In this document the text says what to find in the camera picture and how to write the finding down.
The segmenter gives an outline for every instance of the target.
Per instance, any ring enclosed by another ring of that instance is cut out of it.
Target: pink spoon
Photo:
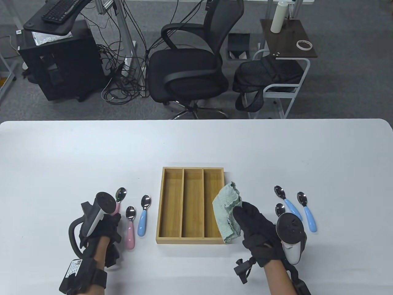
[[[127,250],[132,250],[135,247],[134,239],[134,218],[136,216],[136,210],[133,206],[129,206],[125,211],[125,217],[128,219],[128,230],[126,238],[126,248]]]

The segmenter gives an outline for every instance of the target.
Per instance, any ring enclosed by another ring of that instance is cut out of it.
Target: forearm
[[[107,252],[109,241],[110,239],[108,237],[101,237],[98,243],[97,250],[94,255],[94,260],[97,261],[98,269],[104,270],[105,255]],[[80,295],[104,295],[104,288],[97,285],[91,285],[86,294],[80,294]]]
[[[264,269],[271,295],[297,295],[281,260],[271,260]]]

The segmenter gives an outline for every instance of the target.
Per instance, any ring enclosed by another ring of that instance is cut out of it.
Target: spoon handle
[[[120,202],[116,202],[116,209],[115,209],[115,212],[113,212],[111,215],[113,216],[113,215],[115,215],[116,213],[119,213],[119,211],[120,211]]]
[[[127,247],[128,250],[132,250],[135,247],[134,224],[133,224],[132,221],[128,222],[126,247]]]
[[[290,200],[288,199],[284,199],[285,204],[289,207],[289,210],[291,210],[291,212],[293,214],[295,214],[297,217],[299,217],[299,219],[301,221],[303,221],[303,218],[301,218],[300,212],[296,209],[296,207],[291,203]]]
[[[306,206],[304,207],[304,212],[306,213],[307,222],[309,224],[309,229],[311,232],[317,231],[317,224],[315,223],[314,216],[312,216],[310,209]]]
[[[138,224],[138,236],[143,237],[146,232],[146,215],[147,211],[143,210]]]

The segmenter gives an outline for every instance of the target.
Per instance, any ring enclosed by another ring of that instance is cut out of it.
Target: wooden cutlery tray
[[[223,168],[164,167],[157,244],[223,244],[212,205],[223,186]]]

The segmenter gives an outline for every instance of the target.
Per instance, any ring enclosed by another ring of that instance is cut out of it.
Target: keyboard
[[[86,4],[86,1],[57,0],[52,6],[48,7],[41,19],[52,24],[63,24],[82,3]]]

